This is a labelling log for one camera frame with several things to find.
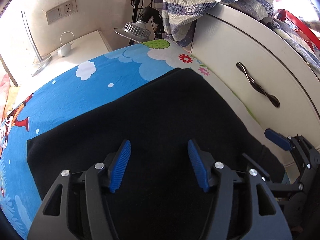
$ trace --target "pink fabric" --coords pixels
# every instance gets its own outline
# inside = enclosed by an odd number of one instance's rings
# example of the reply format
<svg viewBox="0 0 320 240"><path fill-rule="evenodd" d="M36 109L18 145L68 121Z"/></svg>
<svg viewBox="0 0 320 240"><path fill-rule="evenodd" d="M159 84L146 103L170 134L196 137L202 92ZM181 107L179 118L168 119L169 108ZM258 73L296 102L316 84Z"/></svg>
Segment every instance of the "pink fabric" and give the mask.
<svg viewBox="0 0 320 240"><path fill-rule="evenodd" d="M4 117L4 108L5 104L7 103L7 98L9 94L9 87L10 87L10 79L8 73L6 73L0 83L0 117L1 121L3 121Z"/></svg>

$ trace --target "metal pin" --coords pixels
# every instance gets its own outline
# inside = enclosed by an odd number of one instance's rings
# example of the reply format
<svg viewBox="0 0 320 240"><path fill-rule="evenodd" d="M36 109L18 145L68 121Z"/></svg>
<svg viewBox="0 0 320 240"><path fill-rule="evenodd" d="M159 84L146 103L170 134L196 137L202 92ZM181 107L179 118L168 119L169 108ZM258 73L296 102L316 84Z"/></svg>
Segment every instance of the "metal pin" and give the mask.
<svg viewBox="0 0 320 240"><path fill-rule="evenodd" d="M94 167L95 167L95 169L97 169L97 170L101 170L101 169L103 169L103 167L104 167L104 163L96 163L96 165L95 165Z"/></svg>
<svg viewBox="0 0 320 240"><path fill-rule="evenodd" d="M223 167L224 167L223 163L221 163L221 162L216 162L216 163L214 164L214 166L215 166L217 169L223 169Z"/></svg>
<svg viewBox="0 0 320 240"><path fill-rule="evenodd" d="M255 169L249 170L249 174L252 176L257 176L258 172Z"/></svg>
<svg viewBox="0 0 320 240"><path fill-rule="evenodd" d="M70 171L69 171L69 170L64 170L64 171L61 172L61 175L62 175L63 177L66 177L66 176L68 176L69 174L70 174Z"/></svg>

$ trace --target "red flower print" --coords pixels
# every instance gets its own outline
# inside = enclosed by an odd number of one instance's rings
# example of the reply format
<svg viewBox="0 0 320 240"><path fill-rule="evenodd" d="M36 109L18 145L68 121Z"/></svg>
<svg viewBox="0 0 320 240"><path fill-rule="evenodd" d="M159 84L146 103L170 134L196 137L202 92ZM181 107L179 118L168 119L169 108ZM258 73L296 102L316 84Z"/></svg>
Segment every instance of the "red flower print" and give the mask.
<svg viewBox="0 0 320 240"><path fill-rule="evenodd" d="M203 73L205 76L209 76L209 75L210 75L209 71L207 71L207 70L206 70L205 68L203 68L203 67L200 67L199 70L200 70L200 72Z"/></svg>
<svg viewBox="0 0 320 240"><path fill-rule="evenodd" d="M192 58L189 57L189 55L180 54L179 58L180 58L180 60L183 60L184 63L191 63L192 62Z"/></svg>

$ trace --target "drawer handle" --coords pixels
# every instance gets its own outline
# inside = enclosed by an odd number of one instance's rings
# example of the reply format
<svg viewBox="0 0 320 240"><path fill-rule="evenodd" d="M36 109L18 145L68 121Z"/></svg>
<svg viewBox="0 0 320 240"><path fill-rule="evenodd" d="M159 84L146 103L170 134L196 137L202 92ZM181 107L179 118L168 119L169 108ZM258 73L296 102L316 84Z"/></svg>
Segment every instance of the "drawer handle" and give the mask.
<svg viewBox="0 0 320 240"><path fill-rule="evenodd" d="M271 101L271 103L279 108L280 107L280 102L278 100L278 98L276 98L273 95L268 94L249 74L249 72L247 71L246 67L241 63L241 62L237 62L236 63L237 68L243 73L245 74L245 76L247 77L247 80L249 81L250 85L257 90L259 93L264 94L267 98L269 98L269 100Z"/></svg>

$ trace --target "folded black fabric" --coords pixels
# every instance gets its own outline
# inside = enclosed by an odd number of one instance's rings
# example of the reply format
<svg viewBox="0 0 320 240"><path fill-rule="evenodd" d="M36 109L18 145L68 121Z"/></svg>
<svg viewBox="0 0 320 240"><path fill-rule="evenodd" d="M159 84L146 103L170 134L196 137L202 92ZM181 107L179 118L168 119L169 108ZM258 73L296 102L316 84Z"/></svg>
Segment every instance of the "folded black fabric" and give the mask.
<svg viewBox="0 0 320 240"><path fill-rule="evenodd" d="M187 142L234 170L247 153L281 182L284 169L223 98L197 73L175 69L27 143L27 161L43 199L58 174L87 170L123 139L132 153L122 184L108 194L120 239L199 239L212 194L198 186Z"/></svg>

